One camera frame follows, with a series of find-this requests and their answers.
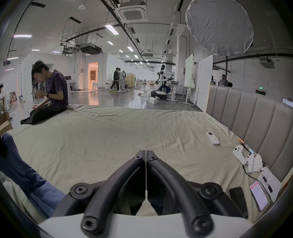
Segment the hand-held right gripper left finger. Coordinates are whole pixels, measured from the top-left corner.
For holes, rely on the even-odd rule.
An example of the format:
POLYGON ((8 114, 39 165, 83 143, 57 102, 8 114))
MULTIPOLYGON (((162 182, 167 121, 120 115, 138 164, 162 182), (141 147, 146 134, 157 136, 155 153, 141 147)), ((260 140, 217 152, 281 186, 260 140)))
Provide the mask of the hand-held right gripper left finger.
POLYGON ((145 199, 146 150, 140 150, 107 180, 73 185, 53 217, 84 213, 81 232, 87 237, 103 237, 113 213, 135 216, 145 199))

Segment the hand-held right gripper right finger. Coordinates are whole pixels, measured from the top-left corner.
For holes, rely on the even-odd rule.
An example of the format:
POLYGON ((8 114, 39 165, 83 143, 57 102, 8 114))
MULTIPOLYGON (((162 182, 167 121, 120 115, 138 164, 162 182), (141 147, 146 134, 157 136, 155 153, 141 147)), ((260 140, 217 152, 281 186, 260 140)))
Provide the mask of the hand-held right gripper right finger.
POLYGON ((219 184, 185 180, 146 150, 148 201, 161 216, 180 213, 187 235, 243 235, 248 220, 219 184))

